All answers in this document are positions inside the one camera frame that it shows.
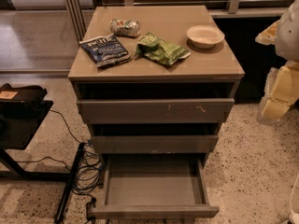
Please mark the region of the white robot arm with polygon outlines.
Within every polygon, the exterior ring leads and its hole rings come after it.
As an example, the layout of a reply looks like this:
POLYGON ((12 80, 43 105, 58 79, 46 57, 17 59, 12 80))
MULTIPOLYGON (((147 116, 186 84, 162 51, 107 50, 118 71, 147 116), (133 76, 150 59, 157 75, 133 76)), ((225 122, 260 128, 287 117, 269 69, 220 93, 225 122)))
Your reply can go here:
POLYGON ((295 0, 278 21, 259 33, 255 41, 274 45, 276 55, 286 60, 279 69, 270 69, 259 104, 258 122, 272 125, 299 99, 299 0, 295 0))

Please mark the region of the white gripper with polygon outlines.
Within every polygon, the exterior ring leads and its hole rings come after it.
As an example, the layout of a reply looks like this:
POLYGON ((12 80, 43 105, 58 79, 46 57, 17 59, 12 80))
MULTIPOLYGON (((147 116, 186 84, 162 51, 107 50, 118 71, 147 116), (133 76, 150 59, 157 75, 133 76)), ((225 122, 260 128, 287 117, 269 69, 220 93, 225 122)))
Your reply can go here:
MULTIPOLYGON (((273 22, 255 37, 262 45, 274 45, 278 21, 273 22)), ((287 61, 279 69, 271 68, 264 86, 264 96, 259 104, 257 121, 272 125, 280 121, 299 99, 299 62, 287 61)))

